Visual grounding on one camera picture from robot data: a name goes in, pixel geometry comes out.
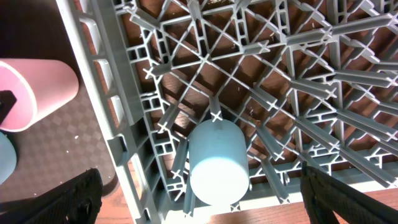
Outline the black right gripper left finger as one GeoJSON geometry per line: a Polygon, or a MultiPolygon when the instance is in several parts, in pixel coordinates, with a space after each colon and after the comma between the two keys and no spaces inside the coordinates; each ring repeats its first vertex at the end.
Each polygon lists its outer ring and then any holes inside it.
{"type": "Polygon", "coordinates": [[[1,223],[94,223],[102,206],[103,183],[89,169],[1,215],[1,223]]]}

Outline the pink plastic cup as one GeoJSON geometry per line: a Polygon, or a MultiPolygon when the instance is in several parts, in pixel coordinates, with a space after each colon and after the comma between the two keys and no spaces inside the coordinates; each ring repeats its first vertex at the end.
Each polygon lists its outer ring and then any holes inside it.
{"type": "Polygon", "coordinates": [[[64,62],[2,58],[1,90],[12,91],[16,103],[1,123],[1,129],[26,130],[72,100],[78,89],[77,75],[64,62]]]}

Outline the light blue bowl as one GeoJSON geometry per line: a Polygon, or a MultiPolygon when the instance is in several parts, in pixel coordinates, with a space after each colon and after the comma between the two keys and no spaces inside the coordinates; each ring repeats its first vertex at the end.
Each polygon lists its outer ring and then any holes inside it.
{"type": "Polygon", "coordinates": [[[5,134],[1,133],[0,141],[0,184],[3,184],[16,168],[17,154],[5,134]]]}

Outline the light blue plastic cup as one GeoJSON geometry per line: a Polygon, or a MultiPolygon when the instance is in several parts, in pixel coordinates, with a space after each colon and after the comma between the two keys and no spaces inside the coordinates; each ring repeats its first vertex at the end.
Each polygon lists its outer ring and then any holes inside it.
{"type": "Polygon", "coordinates": [[[228,120],[207,120],[190,134],[190,185],[193,193],[212,206],[231,205],[249,188],[245,137],[228,120]]]}

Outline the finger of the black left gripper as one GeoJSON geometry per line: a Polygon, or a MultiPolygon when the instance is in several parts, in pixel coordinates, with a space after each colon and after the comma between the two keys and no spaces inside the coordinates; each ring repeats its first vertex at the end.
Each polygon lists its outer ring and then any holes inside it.
{"type": "Polygon", "coordinates": [[[17,98],[11,90],[0,91],[0,124],[6,119],[16,102],[17,98]]]}

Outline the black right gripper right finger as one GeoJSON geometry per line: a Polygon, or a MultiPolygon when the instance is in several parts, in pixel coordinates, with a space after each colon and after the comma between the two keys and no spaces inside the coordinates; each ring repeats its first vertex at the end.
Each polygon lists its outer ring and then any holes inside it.
{"type": "Polygon", "coordinates": [[[397,223],[397,210],[302,164],[300,190],[311,223],[397,223]]]}

